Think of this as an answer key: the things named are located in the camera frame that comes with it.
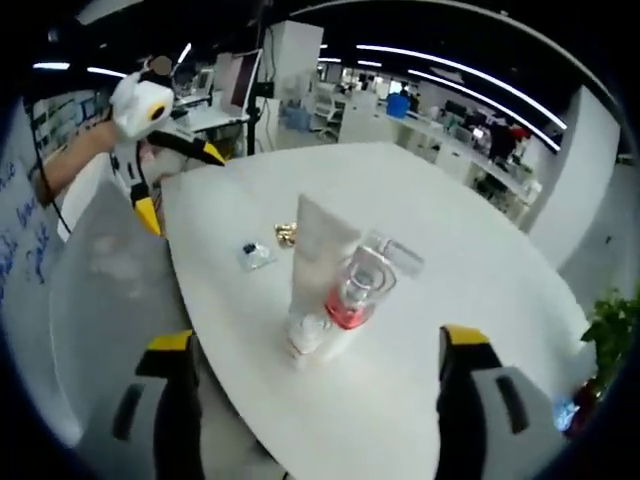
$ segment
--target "white table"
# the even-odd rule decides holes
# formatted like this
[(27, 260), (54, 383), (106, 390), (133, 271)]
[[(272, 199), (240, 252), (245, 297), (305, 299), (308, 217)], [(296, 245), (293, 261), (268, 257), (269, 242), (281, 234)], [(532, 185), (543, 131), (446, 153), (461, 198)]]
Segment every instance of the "white table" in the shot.
[[(296, 371), (283, 348), (291, 250), (273, 224), (306, 193), (363, 229), (390, 232), (426, 262), (333, 362)], [(392, 144), (277, 151), (163, 183), (167, 235), (204, 353), (242, 418), (297, 480), (427, 479), (439, 458), (439, 327), (481, 328), (505, 365), (549, 395), (576, 369), (587, 328), (565, 284), (502, 214)], [(276, 263), (243, 272), (248, 241)]]
[(451, 135), (433, 128), (430, 125), (430, 120), (426, 119), (426, 117), (422, 117), (415, 113), (411, 114), (417, 118), (405, 117), (405, 118), (389, 118), (400, 125), (408, 127), (412, 130), (419, 132), (426, 137), (434, 138), (437, 141), (444, 143), (446, 145), (451, 146), (457, 151), (463, 153), (463, 158), (468, 158), (472, 163), (478, 165), (489, 175), (500, 180), (509, 190), (511, 190), (522, 202), (525, 204), (530, 204), (531, 194), (522, 186), (520, 182), (518, 182), (513, 176), (511, 176), (508, 172), (505, 172), (498, 166), (496, 166), (493, 162), (489, 161), (487, 157), (481, 155), (479, 152), (472, 149), (469, 145), (466, 145), (459, 141), (458, 139), (452, 137)]

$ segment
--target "potted plant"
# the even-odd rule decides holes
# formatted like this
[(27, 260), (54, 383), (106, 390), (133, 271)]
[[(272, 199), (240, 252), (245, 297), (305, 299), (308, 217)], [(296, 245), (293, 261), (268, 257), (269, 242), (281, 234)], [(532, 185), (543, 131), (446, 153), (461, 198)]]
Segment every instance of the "potted plant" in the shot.
[(631, 348), (632, 329), (640, 314), (640, 285), (635, 297), (626, 299), (617, 289), (598, 300), (589, 320), (591, 326), (582, 341), (594, 342), (596, 347), (596, 376), (587, 381), (573, 396), (578, 407), (565, 435), (574, 438), (582, 431), (596, 409), (598, 401), (615, 378)]
[(591, 326), (582, 335), (582, 341), (595, 343), (598, 372), (592, 387), (597, 394), (607, 389), (627, 358), (639, 314), (640, 288), (631, 299), (622, 297), (617, 289), (611, 290), (594, 304), (589, 317)]

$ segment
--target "blue container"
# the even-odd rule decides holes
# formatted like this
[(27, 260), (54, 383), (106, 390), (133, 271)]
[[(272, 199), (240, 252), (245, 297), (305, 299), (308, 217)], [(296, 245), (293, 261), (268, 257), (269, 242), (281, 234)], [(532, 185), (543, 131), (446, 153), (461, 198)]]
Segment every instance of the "blue container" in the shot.
[(399, 93), (392, 93), (387, 97), (387, 115), (404, 118), (409, 111), (409, 99)]

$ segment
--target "computer monitor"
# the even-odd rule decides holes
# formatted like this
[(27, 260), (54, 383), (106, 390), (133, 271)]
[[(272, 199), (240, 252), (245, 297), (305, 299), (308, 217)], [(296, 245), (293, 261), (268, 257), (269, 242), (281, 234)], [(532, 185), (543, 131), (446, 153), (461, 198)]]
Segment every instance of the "computer monitor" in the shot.
[(203, 68), (196, 77), (195, 95), (207, 96), (211, 93), (213, 85), (213, 68)]
[(471, 142), (471, 132), (465, 128), (456, 128), (454, 135), (456, 139), (464, 144), (468, 144), (469, 142)]
[(245, 113), (261, 55), (262, 50), (255, 50), (233, 57), (221, 102), (222, 109), (228, 114), (240, 116)]

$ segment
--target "gold object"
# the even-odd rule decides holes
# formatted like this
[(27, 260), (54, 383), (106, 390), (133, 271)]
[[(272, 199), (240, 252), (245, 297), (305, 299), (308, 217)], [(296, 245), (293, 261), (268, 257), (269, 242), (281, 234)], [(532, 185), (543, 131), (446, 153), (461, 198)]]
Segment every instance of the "gold object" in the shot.
[(274, 225), (273, 228), (281, 247), (293, 247), (296, 244), (296, 230), (298, 228), (296, 222)]

